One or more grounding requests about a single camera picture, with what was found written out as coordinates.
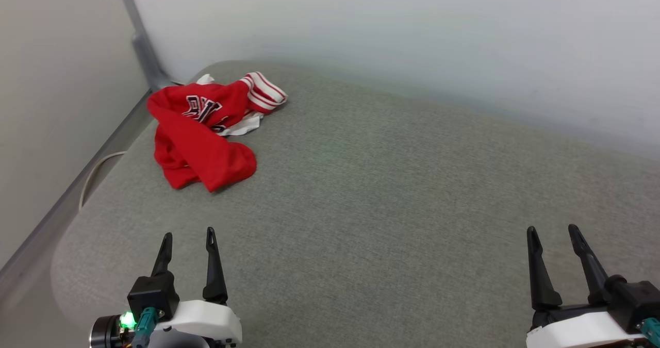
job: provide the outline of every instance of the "white cable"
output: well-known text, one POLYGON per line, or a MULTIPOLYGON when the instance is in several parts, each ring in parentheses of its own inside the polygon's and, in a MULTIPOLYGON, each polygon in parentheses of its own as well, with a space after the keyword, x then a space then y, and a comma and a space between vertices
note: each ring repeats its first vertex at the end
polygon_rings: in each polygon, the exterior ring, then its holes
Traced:
POLYGON ((96 176, 99 167, 103 165, 104 162, 106 162, 108 159, 113 158, 114 156, 122 156, 125 154, 126 151, 122 152, 115 152, 111 153, 108 156, 105 156, 101 160, 99 160, 94 167, 92 167, 92 171, 89 172, 89 176, 87 176, 87 180, 85 180, 85 185, 82 186, 82 192, 80 193, 80 201, 78 202, 78 211, 83 208, 83 203, 85 202, 85 195, 87 194, 87 190, 89 190, 90 183, 92 182, 92 179, 94 176, 96 176))

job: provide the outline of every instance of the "gray floor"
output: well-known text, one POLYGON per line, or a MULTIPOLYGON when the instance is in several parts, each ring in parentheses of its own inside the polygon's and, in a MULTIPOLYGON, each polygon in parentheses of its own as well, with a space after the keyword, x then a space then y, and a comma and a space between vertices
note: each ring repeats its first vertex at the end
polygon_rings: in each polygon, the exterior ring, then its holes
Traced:
MULTIPOLYGON (((108 141, 102 156, 124 151, 151 122, 146 104, 140 106, 127 118, 122 129, 108 141)), ((112 169, 120 157, 108 160, 92 184, 94 188, 112 169)), ((51 348, 89 346, 89 330, 81 330, 71 324, 57 306, 50 282, 50 259, 59 237, 75 216, 81 184, 69 192, 55 221, 49 223, 52 235, 49 241, 36 244, 29 259, 23 259, 18 278, 8 290, 0 295, 0 346, 49 346, 51 348)))

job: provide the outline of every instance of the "green light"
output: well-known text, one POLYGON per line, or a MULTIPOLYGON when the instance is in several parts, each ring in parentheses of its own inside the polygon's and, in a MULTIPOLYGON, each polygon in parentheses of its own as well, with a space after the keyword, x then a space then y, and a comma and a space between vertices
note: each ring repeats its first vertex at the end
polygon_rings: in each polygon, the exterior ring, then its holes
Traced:
POLYGON ((124 329, 135 329, 135 325, 137 325, 137 322, 135 322, 135 318, 133 317, 133 314, 130 312, 124 313, 120 317, 120 324, 124 329))

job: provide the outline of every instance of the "striped cuff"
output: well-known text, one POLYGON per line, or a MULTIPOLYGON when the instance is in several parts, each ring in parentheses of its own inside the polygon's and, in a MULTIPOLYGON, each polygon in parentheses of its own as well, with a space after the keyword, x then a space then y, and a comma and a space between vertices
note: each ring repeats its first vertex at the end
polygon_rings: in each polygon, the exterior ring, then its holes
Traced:
POLYGON ((261 113, 271 113, 277 106, 287 101, 287 93, 266 80, 260 72, 250 72, 241 78, 247 87, 250 109, 261 113))

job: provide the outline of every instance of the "white wall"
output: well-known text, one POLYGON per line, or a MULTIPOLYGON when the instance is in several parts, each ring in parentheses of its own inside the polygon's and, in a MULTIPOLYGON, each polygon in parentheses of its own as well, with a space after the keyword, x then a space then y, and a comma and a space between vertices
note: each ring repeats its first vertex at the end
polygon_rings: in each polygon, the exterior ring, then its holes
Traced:
POLYGON ((322 69, 660 158, 660 0, 137 0, 165 70, 322 69))
POLYGON ((122 0, 0 0, 0 268, 147 91, 122 0))

